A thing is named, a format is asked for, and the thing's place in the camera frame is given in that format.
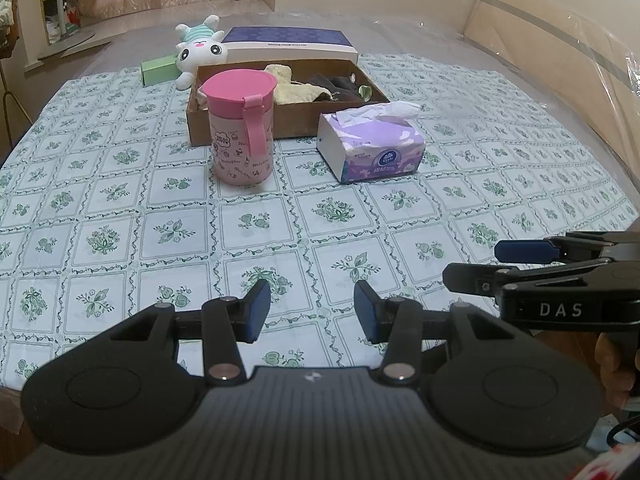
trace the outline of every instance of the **human hand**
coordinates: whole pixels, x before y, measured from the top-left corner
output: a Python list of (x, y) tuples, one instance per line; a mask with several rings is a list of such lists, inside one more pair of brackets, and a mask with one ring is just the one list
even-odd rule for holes
[[(620, 350), (605, 333), (596, 343), (595, 359), (600, 365), (600, 379), (606, 389), (607, 402), (622, 408), (636, 382), (636, 371), (621, 366)], [(636, 353), (636, 368), (640, 370), (640, 350)]]

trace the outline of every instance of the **black cable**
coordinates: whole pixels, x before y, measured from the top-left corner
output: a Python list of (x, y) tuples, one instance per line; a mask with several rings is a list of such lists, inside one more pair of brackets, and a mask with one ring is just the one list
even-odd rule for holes
[(615, 426), (609, 433), (607, 434), (607, 445), (610, 448), (616, 447), (619, 442), (614, 438), (621, 431), (628, 430), (636, 423), (640, 422), (640, 415), (633, 416), (627, 419), (625, 422), (621, 422), (617, 426)]

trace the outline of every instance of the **pink tumbler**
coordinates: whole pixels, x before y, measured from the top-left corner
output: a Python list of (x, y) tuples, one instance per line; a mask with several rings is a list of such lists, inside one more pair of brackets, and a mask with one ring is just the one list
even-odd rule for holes
[(202, 86), (209, 107), (213, 170), (233, 186), (258, 184), (273, 171), (273, 91), (260, 70), (225, 70)]

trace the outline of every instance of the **cup handle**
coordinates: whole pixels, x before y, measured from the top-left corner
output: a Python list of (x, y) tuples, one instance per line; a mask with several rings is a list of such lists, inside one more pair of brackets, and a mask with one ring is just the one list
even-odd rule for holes
[(242, 118), (246, 127), (246, 140), (249, 156), (264, 156), (267, 154), (267, 136), (264, 131), (264, 106), (261, 95), (244, 98)]

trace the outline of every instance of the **yellow cloth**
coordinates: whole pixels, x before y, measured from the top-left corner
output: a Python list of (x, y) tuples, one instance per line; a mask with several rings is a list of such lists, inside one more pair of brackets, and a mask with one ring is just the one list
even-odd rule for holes
[(331, 99), (331, 93), (326, 88), (309, 83), (292, 83), (291, 67), (289, 66), (267, 65), (264, 71), (273, 75), (278, 81), (278, 85), (273, 91), (273, 101), (277, 105), (310, 103), (318, 99), (322, 94), (326, 94)]

